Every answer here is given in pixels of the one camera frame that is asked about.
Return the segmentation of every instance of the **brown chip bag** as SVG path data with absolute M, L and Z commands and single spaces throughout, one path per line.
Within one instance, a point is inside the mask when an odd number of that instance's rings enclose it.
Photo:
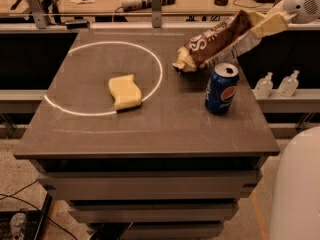
M 239 11 L 206 32 L 191 38 L 177 52 L 173 66 L 184 72 L 208 68 L 210 58 L 252 28 L 249 15 Z

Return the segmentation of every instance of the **can lid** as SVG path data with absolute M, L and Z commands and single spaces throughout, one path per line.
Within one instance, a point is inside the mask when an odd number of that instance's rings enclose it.
M 239 73 L 238 68 L 230 63 L 219 63 L 215 66 L 214 71 L 222 77 L 234 77 Z

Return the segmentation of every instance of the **tile floor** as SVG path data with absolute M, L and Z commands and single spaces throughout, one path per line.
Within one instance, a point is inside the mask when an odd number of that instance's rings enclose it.
M 10 195 L 20 188 L 36 180 L 38 172 L 29 161 L 16 160 L 13 157 L 19 139 L 0 139 L 0 194 Z M 288 139 L 278 139 L 280 148 L 286 146 Z M 270 157 L 261 169 L 263 178 L 249 198 L 239 201 L 239 210 L 235 216 L 224 223 L 224 229 L 215 240 L 266 240 L 270 218 L 272 189 L 280 156 Z M 17 197 L 31 202 L 38 208 L 42 207 L 46 192 L 36 183 L 20 192 Z M 14 200 L 0 201 L 1 211 L 17 211 L 21 208 L 33 209 Z M 72 232 L 78 240 L 87 240 L 86 225 L 78 224 L 67 212 L 68 205 L 64 201 L 54 201 L 49 216 L 61 226 Z M 42 239 L 71 240 L 73 239 L 52 223 L 47 223 Z

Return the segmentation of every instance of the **wooden desk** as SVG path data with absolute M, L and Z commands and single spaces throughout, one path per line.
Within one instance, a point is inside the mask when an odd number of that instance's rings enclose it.
M 210 72 L 173 69 L 177 49 L 202 32 L 80 31 L 71 49 L 82 48 L 65 58 L 14 154 L 78 222 L 134 222 L 122 239 L 215 236 L 278 154 L 242 71 L 217 116 L 204 105 Z M 113 113 L 108 79 L 130 73 L 144 98 L 153 94 Z
M 19 14 L 30 13 L 29 5 L 25 0 L 21 1 L 21 3 L 18 5 L 18 7 L 15 10 L 10 10 L 11 6 L 16 1 L 17 0 L 0 0 L 0 17 L 7 17 L 7 16 L 15 17 L 15 16 L 18 16 Z
M 71 0 L 61 0 L 59 5 L 59 11 L 63 14 L 92 14 L 92 13 L 104 13 L 113 14 L 114 11 L 121 6 L 123 0 L 95 0 L 94 3 L 89 4 L 75 4 L 71 3 Z M 184 15 L 233 15 L 240 9 L 246 9 L 245 7 L 236 6 L 233 4 L 234 0 L 229 0 L 227 6 L 217 6 L 214 4 L 214 0 L 176 0 L 174 5 L 163 6 L 163 13 L 168 14 L 184 14 Z M 258 4 L 253 0 L 238 0 L 237 4 L 241 4 L 247 7 L 257 7 L 254 10 L 260 12 L 267 12 L 272 8 L 272 3 Z M 145 13 L 150 12 L 150 9 L 133 11 L 132 13 Z

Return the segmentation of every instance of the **white curved line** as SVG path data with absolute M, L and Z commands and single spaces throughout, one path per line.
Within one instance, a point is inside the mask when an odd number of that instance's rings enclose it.
M 158 57 L 150 50 L 148 50 L 147 48 L 143 47 L 143 46 L 140 46 L 140 45 L 137 45 L 137 44 L 133 44 L 133 43 L 128 43 L 128 42 L 121 42 L 121 41 L 102 41 L 102 42 L 96 42 L 96 43 L 91 43 L 91 44 L 86 44 L 86 45 L 82 45 L 82 46 L 79 46 L 79 47 L 76 47 L 72 50 L 70 50 L 68 52 L 68 54 L 72 53 L 72 52 L 75 52 L 75 51 L 78 51 L 78 50 L 81 50 L 83 48 L 87 48 L 87 47 L 90 47 L 90 46 L 95 46 L 95 45 L 101 45 L 101 44 L 125 44 L 125 45 L 130 45 L 130 46 L 133 46 L 133 47 L 137 47 L 137 48 L 140 48 L 144 51 L 146 51 L 147 53 L 149 53 L 157 62 L 158 62 L 158 65 L 159 65 L 159 70 L 160 70 L 160 76 L 159 76 L 159 80 L 156 84 L 156 86 L 151 90 L 151 92 L 146 95 L 142 101 L 146 101 L 147 99 L 149 99 L 154 93 L 155 91 L 159 88 L 160 86 L 160 83 L 162 81 L 162 75 L 163 75 L 163 68 L 162 68 L 162 65 L 161 65 L 161 62 L 160 60 L 158 59 Z M 113 114 L 116 114 L 117 111 L 109 111 L 109 112 L 103 112 L 103 113 L 81 113 L 81 112 L 75 112 L 75 111 L 71 111 L 71 110 L 68 110 L 68 109 L 65 109 L 57 104 L 55 104 L 54 102 L 52 102 L 49 97 L 47 95 L 44 96 L 45 100 L 51 105 L 53 106 L 54 108 L 57 108 L 65 113 L 68 113 L 68 114 L 72 114 L 72 115 L 77 115 L 77 116 L 108 116 L 108 115 L 113 115 Z

